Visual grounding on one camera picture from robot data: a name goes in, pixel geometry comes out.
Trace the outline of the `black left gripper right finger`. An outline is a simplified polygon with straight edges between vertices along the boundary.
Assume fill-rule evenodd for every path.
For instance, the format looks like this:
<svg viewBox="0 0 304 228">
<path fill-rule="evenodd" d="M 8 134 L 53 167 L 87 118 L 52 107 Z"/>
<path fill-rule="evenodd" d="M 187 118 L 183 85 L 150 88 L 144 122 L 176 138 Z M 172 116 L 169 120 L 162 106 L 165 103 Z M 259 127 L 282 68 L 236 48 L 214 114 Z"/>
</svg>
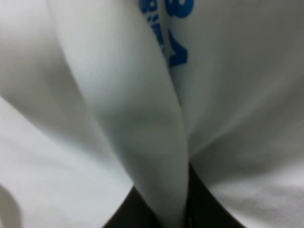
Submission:
<svg viewBox="0 0 304 228">
<path fill-rule="evenodd" d="M 215 199 L 189 165 L 187 228 L 237 228 L 238 221 Z"/>
</svg>

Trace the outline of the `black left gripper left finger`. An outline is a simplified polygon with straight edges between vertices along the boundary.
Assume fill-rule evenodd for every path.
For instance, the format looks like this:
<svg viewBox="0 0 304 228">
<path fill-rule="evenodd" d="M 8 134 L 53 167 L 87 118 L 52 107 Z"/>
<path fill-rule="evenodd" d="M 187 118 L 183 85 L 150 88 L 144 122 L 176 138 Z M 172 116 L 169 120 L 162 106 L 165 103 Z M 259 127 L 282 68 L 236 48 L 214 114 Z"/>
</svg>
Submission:
<svg viewBox="0 0 304 228">
<path fill-rule="evenodd" d="M 146 205 L 139 192 L 132 187 L 129 194 L 104 225 L 104 228 L 158 228 L 155 215 Z"/>
</svg>

